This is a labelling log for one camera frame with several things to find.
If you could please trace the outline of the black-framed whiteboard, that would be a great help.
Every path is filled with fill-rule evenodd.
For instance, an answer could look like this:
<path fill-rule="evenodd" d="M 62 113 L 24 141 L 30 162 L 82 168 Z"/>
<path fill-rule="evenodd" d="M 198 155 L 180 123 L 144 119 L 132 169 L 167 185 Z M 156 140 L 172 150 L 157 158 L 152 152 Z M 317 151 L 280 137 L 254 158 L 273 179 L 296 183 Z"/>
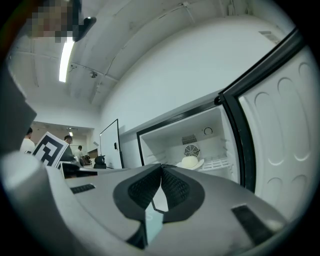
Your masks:
<path fill-rule="evenodd" d="M 110 169 L 123 169 L 124 163 L 120 146 L 118 119 L 107 126 L 99 137 L 100 154 L 104 156 L 106 166 Z M 114 143 L 117 143 L 117 150 L 114 149 Z"/>

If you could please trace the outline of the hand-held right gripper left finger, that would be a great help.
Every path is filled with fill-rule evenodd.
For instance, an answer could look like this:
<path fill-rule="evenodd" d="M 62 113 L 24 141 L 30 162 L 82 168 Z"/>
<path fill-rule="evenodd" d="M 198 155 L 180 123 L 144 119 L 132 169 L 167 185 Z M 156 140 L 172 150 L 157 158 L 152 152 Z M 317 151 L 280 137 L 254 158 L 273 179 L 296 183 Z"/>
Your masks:
<path fill-rule="evenodd" d="M 155 207 L 161 197 L 159 164 L 98 171 L 66 183 L 84 210 L 121 241 L 144 249 L 162 229 Z"/>

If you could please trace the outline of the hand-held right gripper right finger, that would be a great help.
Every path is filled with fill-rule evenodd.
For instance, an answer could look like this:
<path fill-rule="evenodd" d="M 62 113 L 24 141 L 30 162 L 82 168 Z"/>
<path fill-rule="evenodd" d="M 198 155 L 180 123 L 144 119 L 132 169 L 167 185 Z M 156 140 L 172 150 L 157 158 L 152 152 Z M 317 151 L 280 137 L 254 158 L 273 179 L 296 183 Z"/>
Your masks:
<path fill-rule="evenodd" d="M 287 225 L 276 209 L 229 179 L 160 164 L 141 167 L 139 175 L 145 187 L 156 178 L 168 207 L 147 256 L 235 256 Z"/>

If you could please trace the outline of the rectangular ceiling light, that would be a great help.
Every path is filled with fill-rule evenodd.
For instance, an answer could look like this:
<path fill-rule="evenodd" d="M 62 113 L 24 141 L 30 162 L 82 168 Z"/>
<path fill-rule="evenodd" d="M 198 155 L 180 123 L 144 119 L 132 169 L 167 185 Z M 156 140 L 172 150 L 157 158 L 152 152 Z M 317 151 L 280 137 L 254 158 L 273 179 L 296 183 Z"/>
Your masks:
<path fill-rule="evenodd" d="M 73 38 L 68 37 L 62 48 L 58 74 L 58 80 L 62 83 L 65 83 L 67 79 L 67 71 L 74 43 Z"/>

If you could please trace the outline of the white bowl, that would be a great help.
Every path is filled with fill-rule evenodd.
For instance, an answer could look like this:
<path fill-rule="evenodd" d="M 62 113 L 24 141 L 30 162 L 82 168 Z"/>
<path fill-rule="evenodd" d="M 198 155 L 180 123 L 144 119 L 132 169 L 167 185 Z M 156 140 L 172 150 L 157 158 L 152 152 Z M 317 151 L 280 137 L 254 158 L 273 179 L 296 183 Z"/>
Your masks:
<path fill-rule="evenodd" d="M 195 156 L 185 156 L 176 166 L 188 170 L 196 170 L 204 164 L 205 160 L 198 160 Z"/>

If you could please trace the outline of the round fridge fan grille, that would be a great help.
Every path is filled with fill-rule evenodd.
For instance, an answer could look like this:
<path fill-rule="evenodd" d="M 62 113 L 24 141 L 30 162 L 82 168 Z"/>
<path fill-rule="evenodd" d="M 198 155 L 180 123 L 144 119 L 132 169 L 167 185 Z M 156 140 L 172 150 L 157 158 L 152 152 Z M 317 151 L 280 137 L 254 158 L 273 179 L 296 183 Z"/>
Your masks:
<path fill-rule="evenodd" d="M 195 145 L 187 145 L 184 149 L 184 155 L 186 157 L 198 157 L 200 149 Z"/>

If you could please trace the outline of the wall vent grille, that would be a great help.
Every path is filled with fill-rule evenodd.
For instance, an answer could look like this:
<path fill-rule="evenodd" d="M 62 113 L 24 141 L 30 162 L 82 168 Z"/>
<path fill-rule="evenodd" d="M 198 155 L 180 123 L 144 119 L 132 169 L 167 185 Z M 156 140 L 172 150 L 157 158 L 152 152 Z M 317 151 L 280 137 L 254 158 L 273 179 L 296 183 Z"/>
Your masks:
<path fill-rule="evenodd" d="M 279 39 L 275 34 L 273 34 L 271 31 L 259 31 L 259 33 L 264 36 L 266 39 L 277 45 L 281 39 Z"/>

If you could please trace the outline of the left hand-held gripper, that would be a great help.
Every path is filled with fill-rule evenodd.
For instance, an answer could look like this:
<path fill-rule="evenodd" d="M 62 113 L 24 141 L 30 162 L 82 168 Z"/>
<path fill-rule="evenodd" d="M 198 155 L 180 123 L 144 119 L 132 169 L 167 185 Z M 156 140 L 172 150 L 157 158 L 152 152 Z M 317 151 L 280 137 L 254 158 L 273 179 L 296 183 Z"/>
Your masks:
<path fill-rule="evenodd" d="M 98 172 L 86 169 L 73 155 L 69 144 L 46 132 L 31 154 L 47 167 L 58 169 L 65 179 L 97 176 Z"/>

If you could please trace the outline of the white fridge door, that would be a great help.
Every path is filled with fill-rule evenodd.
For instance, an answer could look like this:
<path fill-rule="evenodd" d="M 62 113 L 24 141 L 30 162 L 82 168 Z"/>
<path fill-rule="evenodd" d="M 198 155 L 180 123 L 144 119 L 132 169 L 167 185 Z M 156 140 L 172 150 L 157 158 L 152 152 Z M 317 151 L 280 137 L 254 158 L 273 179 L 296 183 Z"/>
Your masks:
<path fill-rule="evenodd" d="M 287 221 L 320 183 L 320 67 L 295 28 L 216 100 L 238 152 L 240 184 Z"/>

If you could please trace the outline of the white refrigerator with black frame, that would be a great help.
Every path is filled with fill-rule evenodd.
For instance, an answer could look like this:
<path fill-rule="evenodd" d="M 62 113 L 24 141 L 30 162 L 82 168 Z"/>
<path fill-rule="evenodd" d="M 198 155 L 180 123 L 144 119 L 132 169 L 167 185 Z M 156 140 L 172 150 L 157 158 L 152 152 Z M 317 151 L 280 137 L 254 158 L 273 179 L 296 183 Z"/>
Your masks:
<path fill-rule="evenodd" d="M 195 145 L 200 150 L 198 160 L 226 155 L 233 164 L 232 168 L 208 172 L 198 171 L 198 168 L 196 171 L 216 175 L 241 185 L 235 136 L 223 106 L 217 102 L 220 92 L 211 102 L 137 132 L 142 165 L 176 166 L 185 157 L 186 146 Z M 203 130 L 206 127 L 212 128 L 213 134 L 204 136 Z"/>

